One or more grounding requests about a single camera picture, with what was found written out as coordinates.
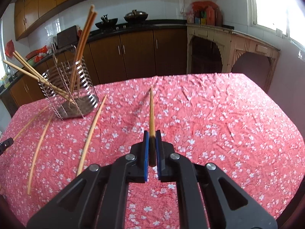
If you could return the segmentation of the brown lower kitchen cabinets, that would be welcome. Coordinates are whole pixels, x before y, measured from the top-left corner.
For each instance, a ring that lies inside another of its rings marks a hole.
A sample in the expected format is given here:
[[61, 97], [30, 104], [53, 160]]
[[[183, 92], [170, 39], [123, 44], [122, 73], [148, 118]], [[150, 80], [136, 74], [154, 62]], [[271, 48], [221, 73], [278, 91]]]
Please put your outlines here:
[[[153, 26], [111, 33], [86, 44], [84, 60], [93, 86], [153, 76], [187, 73], [187, 27]], [[14, 116], [21, 105], [44, 98], [38, 82], [18, 77], [1, 98]]]

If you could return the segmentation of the pink floral tablecloth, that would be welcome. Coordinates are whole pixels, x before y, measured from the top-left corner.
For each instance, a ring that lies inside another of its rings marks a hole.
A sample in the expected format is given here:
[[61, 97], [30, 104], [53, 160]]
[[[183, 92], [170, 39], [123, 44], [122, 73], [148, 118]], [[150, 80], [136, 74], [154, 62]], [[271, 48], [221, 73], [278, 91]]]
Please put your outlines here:
[[[192, 162], [215, 163], [278, 217], [304, 177], [304, 141], [282, 109], [243, 74], [152, 77], [96, 86], [107, 99], [85, 166], [127, 154], [149, 127], [153, 87], [162, 139]], [[2, 135], [13, 138], [45, 106], [21, 106]], [[47, 108], [1, 156], [1, 189], [17, 218], [29, 218], [76, 177], [95, 114], [61, 120]]]

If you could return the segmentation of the black countertop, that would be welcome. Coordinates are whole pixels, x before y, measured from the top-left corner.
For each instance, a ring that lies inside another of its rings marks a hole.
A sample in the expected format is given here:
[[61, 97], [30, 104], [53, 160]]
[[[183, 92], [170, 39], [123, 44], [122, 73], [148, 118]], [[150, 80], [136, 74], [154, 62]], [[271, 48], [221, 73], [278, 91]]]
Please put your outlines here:
[[[153, 28], [162, 28], [162, 27], [183, 27], [187, 25], [187, 20], [181, 20], [181, 19], [155, 19], [155, 20], [146, 20], [143, 23], [140, 24], [132, 24], [132, 23], [121, 23], [115, 25], [115, 27], [108, 31], [103, 31], [101, 29], [97, 29], [94, 31], [91, 31], [89, 34], [89, 38], [87, 40], [87, 43], [112, 37], [116, 35], [126, 34], [126, 33], [132, 33], [136, 31], [146, 31], [146, 30], [152, 30]], [[228, 30], [234, 30], [234, 26], [231, 26], [229, 24], [222, 24], [220, 28], [226, 28]], [[49, 60], [52, 58], [52, 53], [46, 55], [44, 58], [42, 58], [39, 62], [35, 63], [33, 67], [36, 67], [43, 62]], [[13, 86], [16, 82], [19, 81], [20, 78], [22, 78], [22, 75], [20, 72], [16, 72], [17, 77], [13, 79], [13, 77], [9, 77], [10, 85], [7, 88], [4, 88], [4, 85], [1, 86], [1, 95], [9, 90], [11, 86]]]

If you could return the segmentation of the red and green basins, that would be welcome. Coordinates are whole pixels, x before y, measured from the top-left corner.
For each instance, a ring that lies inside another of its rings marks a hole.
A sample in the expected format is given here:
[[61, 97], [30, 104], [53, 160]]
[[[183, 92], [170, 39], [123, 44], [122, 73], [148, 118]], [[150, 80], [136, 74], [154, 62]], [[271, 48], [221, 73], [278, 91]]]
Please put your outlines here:
[[28, 53], [25, 57], [27, 62], [30, 64], [34, 64], [42, 60], [44, 57], [46, 57], [48, 54], [52, 52], [52, 49], [45, 45], [44, 47], [34, 50], [30, 53]]

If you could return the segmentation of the brown upper cabinet left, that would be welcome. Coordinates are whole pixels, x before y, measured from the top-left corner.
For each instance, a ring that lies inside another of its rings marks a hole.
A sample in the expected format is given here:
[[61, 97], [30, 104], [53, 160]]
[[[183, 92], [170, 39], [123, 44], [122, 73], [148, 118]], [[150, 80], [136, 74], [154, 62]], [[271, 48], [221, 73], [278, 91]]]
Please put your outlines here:
[[27, 37], [41, 24], [85, 0], [17, 0], [14, 7], [15, 39]]

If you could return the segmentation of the beige carved side table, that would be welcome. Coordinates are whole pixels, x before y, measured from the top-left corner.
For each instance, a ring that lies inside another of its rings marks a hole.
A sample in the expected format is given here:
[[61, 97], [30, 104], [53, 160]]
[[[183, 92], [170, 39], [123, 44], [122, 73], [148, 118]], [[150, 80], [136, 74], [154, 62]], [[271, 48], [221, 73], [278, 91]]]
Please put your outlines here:
[[231, 72], [236, 61], [245, 53], [255, 53], [267, 57], [270, 67], [263, 90], [268, 92], [280, 57], [280, 49], [264, 40], [236, 30], [210, 25], [187, 24], [187, 74], [191, 73], [194, 37], [216, 44], [221, 55], [223, 73]]

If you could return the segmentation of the black wok left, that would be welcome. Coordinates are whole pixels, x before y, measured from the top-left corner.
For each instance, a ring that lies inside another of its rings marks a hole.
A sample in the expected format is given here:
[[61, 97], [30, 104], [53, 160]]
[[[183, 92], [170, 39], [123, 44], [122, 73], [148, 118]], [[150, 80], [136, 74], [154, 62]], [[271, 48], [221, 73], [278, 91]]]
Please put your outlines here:
[[101, 17], [101, 22], [95, 24], [95, 26], [103, 31], [112, 30], [116, 27], [118, 19], [109, 19], [107, 15]]

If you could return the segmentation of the steel wok with lid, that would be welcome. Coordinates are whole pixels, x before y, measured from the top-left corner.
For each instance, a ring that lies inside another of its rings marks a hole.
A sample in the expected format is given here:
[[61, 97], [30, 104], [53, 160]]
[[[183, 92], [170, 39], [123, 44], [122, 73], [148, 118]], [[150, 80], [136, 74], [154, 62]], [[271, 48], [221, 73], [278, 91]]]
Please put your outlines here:
[[142, 23], [148, 18], [148, 14], [143, 11], [132, 10], [132, 12], [126, 14], [124, 19], [128, 23]]

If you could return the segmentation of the red bags and boxes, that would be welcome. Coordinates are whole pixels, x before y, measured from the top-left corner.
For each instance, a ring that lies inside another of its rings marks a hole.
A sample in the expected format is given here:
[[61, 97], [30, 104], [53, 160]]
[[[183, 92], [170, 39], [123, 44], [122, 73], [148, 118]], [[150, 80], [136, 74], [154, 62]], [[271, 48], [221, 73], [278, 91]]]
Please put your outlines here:
[[191, 3], [186, 13], [187, 23], [221, 27], [222, 13], [217, 4], [212, 1], [196, 1]]

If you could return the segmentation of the red plastic bag on wall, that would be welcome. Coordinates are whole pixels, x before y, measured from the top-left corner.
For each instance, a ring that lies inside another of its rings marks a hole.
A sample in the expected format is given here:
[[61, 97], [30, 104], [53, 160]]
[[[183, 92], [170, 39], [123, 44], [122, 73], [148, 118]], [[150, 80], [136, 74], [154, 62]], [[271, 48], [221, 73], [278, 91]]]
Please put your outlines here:
[[12, 40], [8, 41], [5, 45], [5, 55], [12, 59], [14, 53], [14, 42]]

